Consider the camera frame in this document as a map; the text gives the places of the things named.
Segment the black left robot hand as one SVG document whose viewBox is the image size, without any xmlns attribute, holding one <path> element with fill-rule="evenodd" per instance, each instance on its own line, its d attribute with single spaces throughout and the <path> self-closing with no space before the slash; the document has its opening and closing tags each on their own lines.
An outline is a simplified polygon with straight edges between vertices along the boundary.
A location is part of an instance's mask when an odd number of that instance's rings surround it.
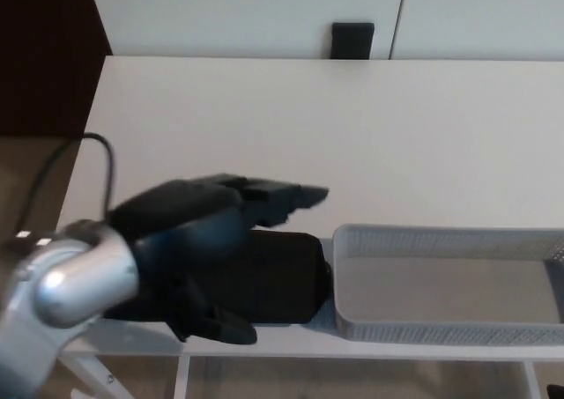
<svg viewBox="0 0 564 399">
<path fill-rule="evenodd" d="M 163 322 L 181 341 L 198 336 L 254 344 L 259 324 L 311 321 L 332 290 L 322 242 L 284 232 L 325 187 L 215 174 L 172 180 L 109 212 L 140 271 L 138 294 L 109 320 Z"/>
</svg>

